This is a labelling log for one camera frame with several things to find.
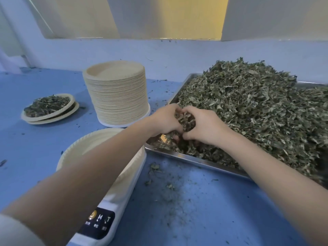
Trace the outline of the scattered leaf crumbs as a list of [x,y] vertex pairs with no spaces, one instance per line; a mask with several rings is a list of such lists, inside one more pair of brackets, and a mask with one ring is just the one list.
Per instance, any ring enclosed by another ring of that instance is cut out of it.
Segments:
[[139,218],[143,228],[215,227],[219,172],[186,163],[146,163],[140,189]]

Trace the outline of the tall stack of paper plates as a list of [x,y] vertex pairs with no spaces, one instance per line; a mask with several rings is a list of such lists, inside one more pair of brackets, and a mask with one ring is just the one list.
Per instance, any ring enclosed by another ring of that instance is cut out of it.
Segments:
[[83,78],[96,115],[109,124],[130,123],[148,111],[145,67],[134,61],[90,66]]

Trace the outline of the person's right hand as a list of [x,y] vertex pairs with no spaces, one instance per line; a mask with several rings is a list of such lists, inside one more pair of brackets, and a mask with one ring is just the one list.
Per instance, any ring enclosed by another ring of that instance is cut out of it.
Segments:
[[203,142],[219,148],[236,140],[237,134],[216,115],[214,111],[201,109],[203,112]]

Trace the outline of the handful of dried green leaves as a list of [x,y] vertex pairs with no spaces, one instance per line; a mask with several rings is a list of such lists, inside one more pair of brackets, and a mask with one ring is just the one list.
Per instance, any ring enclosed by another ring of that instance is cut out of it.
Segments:
[[195,127],[195,118],[189,112],[176,112],[175,118],[183,126],[184,132],[189,132]]

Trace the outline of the beige paper plate with leaves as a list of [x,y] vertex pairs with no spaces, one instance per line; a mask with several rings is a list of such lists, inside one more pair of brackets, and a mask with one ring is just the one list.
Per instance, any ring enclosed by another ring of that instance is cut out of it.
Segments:
[[41,117],[36,117],[36,118],[27,117],[24,114],[24,109],[23,109],[23,111],[21,112],[21,115],[20,115],[21,119],[24,120],[24,121],[39,121],[39,120],[48,119],[48,118],[57,116],[57,115],[61,114],[62,112],[66,111],[75,102],[75,98],[71,94],[61,93],[61,94],[56,94],[56,95],[68,96],[68,97],[71,98],[71,101],[70,101],[70,103],[67,106],[65,106],[64,108],[62,108],[59,111],[56,111],[56,112],[54,112],[52,114],[49,114],[49,115],[46,115],[46,116],[41,116]]
[[57,116],[54,116],[54,117],[51,117],[48,119],[44,119],[44,120],[39,120],[39,121],[26,121],[26,122],[31,125],[50,124],[50,123],[54,123],[54,122],[63,120],[65,118],[68,118],[69,116],[74,114],[78,109],[79,109],[79,103],[75,101],[72,104],[72,106],[70,106],[66,111],[62,112],[61,114],[59,114]]

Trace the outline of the small portion of dried leaves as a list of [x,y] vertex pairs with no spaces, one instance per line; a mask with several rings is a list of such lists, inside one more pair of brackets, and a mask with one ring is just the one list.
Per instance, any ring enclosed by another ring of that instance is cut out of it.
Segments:
[[35,99],[31,105],[24,108],[24,114],[36,118],[52,114],[67,106],[71,101],[68,96],[51,95]]

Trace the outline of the person's right forearm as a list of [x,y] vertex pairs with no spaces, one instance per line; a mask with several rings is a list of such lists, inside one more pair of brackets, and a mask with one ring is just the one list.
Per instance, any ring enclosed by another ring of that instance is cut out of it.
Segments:
[[218,146],[234,158],[313,246],[328,246],[328,190],[228,131]]

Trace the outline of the large pile of dried leaves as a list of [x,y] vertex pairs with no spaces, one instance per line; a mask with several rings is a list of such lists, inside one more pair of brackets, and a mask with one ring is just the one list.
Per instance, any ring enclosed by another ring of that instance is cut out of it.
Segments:
[[168,103],[214,111],[233,131],[328,186],[328,85],[297,82],[265,61],[216,61]]

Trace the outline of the person's left hand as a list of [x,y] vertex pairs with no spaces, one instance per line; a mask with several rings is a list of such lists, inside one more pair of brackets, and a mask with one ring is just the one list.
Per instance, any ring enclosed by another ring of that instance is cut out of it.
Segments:
[[151,137],[169,133],[169,105],[161,107],[149,116]]

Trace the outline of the empty beige paper plate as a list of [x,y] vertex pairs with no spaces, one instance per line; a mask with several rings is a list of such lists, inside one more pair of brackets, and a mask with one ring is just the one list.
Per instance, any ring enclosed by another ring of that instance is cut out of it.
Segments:
[[[92,150],[97,145],[100,145],[123,130],[123,128],[105,128],[81,137],[63,152],[57,164],[56,171],[82,157],[85,153]],[[141,164],[141,161],[144,160],[145,156],[145,149],[144,146],[142,146],[132,160],[126,165],[121,174],[117,177],[113,185],[117,185],[130,175],[133,175],[134,170],[136,170]]]

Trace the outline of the person's left forearm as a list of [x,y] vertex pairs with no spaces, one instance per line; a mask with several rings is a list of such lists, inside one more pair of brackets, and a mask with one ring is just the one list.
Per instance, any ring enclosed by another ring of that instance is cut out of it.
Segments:
[[150,136],[147,117],[44,179],[0,214],[20,221],[46,246],[66,246]]

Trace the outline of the stainless steel tray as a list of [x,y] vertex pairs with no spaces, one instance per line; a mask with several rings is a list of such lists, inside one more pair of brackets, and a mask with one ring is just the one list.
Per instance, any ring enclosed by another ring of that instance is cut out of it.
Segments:
[[[171,99],[168,100],[168,103],[174,103],[178,101],[178,94],[186,87],[186,85],[194,78],[201,76],[201,73],[191,73],[187,76],[187,78],[183,81],[182,86],[178,91],[174,93]],[[297,82],[296,84],[297,87],[304,87],[304,88],[312,88],[312,87],[319,87],[319,86],[325,86],[328,87],[328,84],[322,84],[322,83],[311,83],[311,82]],[[153,152],[155,154],[159,154],[161,156],[165,156],[168,158],[172,158],[174,160],[178,160],[184,163],[188,163],[191,165],[194,165],[198,168],[206,168],[210,169],[213,171],[218,171],[222,173],[227,173],[227,174],[232,174],[234,176],[242,177],[251,180],[251,178],[248,176],[248,174],[240,169],[236,168],[231,168],[228,166],[221,165],[219,163],[214,163],[211,161],[206,161],[197,157],[193,157],[190,155],[182,154],[182,153],[177,153],[174,151],[170,151],[167,149],[162,149],[162,148],[156,148],[148,142],[150,141],[155,141],[155,139],[160,139],[160,136],[152,137],[150,138],[146,143],[145,143],[145,149],[146,151]],[[322,163],[320,166],[323,166],[324,170],[328,170],[328,162]],[[328,178],[324,178],[323,184],[321,184],[325,189],[328,190]]]

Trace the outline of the white digital kitchen scale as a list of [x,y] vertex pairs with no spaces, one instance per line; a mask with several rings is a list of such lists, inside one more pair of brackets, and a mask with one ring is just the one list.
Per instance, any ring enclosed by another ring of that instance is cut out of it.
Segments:
[[113,184],[99,205],[92,211],[69,241],[77,246],[108,246],[117,231],[122,215],[146,161],[144,146],[130,161],[131,172]]

